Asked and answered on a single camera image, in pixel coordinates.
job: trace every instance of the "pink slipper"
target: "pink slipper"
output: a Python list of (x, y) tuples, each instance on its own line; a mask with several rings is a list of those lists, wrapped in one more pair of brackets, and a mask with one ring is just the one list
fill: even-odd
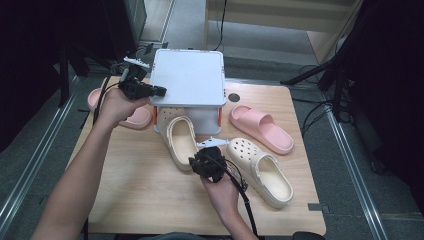
[(230, 112), (230, 121), (276, 153), (286, 154), (293, 148), (293, 139), (274, 123), (268, 113), (248, 106), (237, 106)]
[[(88, 108), (91, 112), (94, 112), (94, 110), (97, 107), (97, 102), (99, 101), (101, 89), (97, 88), (94, 89), (89, 95), (87, 99)], [(150, 114), (149, 110), (145, 109), (144, 107), (137, 108), (133, 115), (131, 117), (127, 118), (127, 120), (122, 121), (119, 123), (119, 125), (131, 129), (142, 129), (147, 124), (149, 124), (150, 120), (152, 119), (152, 114)]]

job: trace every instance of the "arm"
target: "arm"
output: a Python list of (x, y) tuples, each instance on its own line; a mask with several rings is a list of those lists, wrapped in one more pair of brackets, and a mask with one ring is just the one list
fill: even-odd
[(217, 183), (213, 183), (204, 177), (200, 178), (208, 192), (213, 208), (231, 236), (236, 240), (258, 239), (238, 212), (239, 192), (231, 182), (230, 177), (224, 174)]
[(106, 93), (96, 123), (54, 187), (31, 239), (77, 238), (97, 195), (112, 130), (146, 103), (128, 101), (119, 89)]

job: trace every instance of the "white box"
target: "white box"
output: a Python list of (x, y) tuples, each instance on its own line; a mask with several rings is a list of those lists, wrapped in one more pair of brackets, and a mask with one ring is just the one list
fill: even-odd
[(165, 97), (150, 98), (156, 132), (159, 132), (156, 116), (160, 107), (184, 107), (196, 134), (216, 135), (221, 131), (221, 107), (226, 103), (222, 53), (159, 49), (150, 84), (167, 89)]

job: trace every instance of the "hand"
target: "hand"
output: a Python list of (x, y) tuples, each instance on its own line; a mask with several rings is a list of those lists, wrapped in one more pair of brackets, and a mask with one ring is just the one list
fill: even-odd
[(239, 192), (230, 177), (224, 173), (222, 179), (214, 183), (205, 177), (200, 177), (203, 186), (208, 192), (209, 199), (220, 218), (225, 214), (238, 214)]
[(115, 128), (119, 122), (124, 121), (134, 114), (134, 111), (149, 103), (149, 98), (128, 100), (118, 88), (106, 92), (97, 122)]

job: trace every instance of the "box lid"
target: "box lid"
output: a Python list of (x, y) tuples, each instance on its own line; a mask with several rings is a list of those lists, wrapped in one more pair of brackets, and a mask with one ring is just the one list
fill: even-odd
[(224, 58), (216, 51), (159, 49), (150, 84), (167, 89), (165, 97), (150, 98), (153, 106), (223, 106)]

